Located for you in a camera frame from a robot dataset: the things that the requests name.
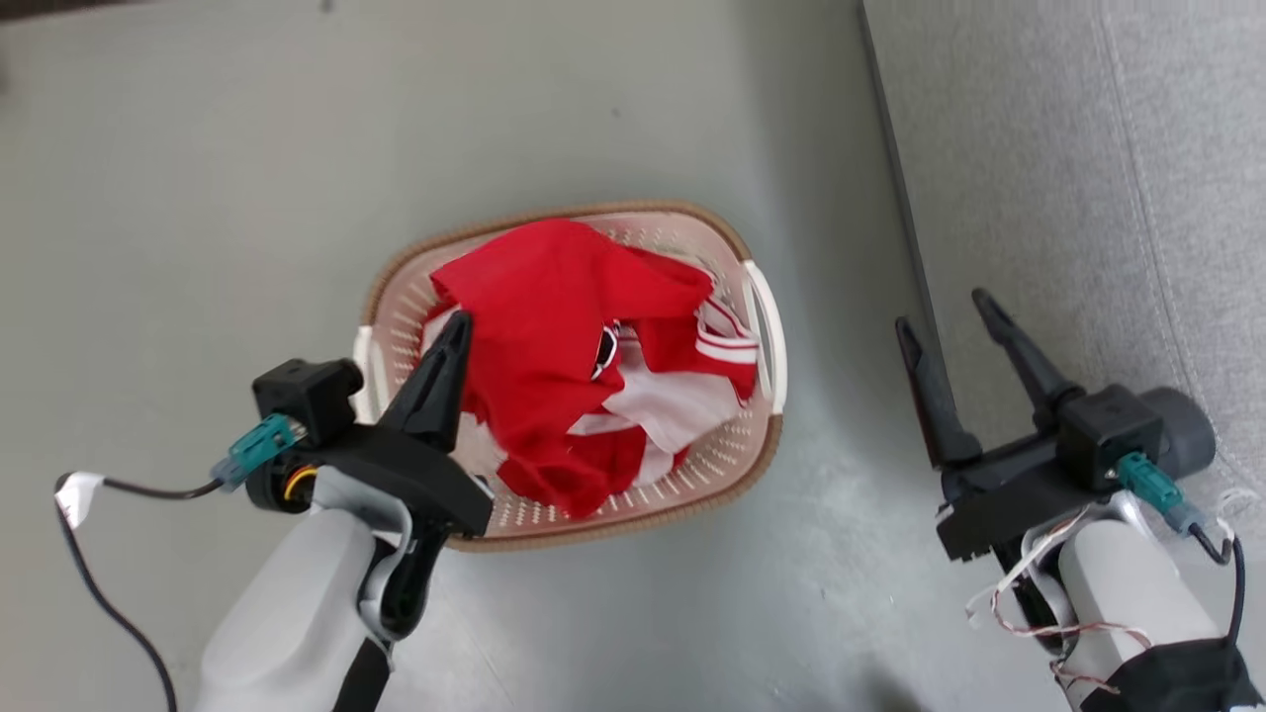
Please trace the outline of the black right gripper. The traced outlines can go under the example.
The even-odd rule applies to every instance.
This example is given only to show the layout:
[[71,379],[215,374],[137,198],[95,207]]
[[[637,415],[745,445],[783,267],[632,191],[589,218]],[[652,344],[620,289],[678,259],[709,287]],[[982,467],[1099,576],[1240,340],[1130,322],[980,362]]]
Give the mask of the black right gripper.
[[[1004,350],[1025,388],[1036,429],[1055,429],[1058,410],[1084,397],[1084,388],[1063,378],[989,290],[974,289],[971,296],[990,338]],[[1108,481],[1104,489],[1077,481],[1058,461],[1053,435],[1031,436],[984,454],[955,410],[944,369],[905,315],[895,321],[895,336],[924,446],[944,488],[947,509],[936,531],[950,560],[968,563],[1033,527],[1120,492],[1118,481]]]

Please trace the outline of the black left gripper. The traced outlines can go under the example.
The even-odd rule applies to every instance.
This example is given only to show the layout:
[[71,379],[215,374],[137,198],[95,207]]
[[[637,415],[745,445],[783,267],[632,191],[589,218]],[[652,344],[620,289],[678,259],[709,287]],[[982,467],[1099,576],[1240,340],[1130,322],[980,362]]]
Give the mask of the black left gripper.
[[316,465],[311,513],[342,512],[372,533],[419,535],[430,522],[479,538],[492,522],[492,492],[448,454],[460,435],[472,319],[453,310],[399,388],[380,424],[348,424],[303,446]]

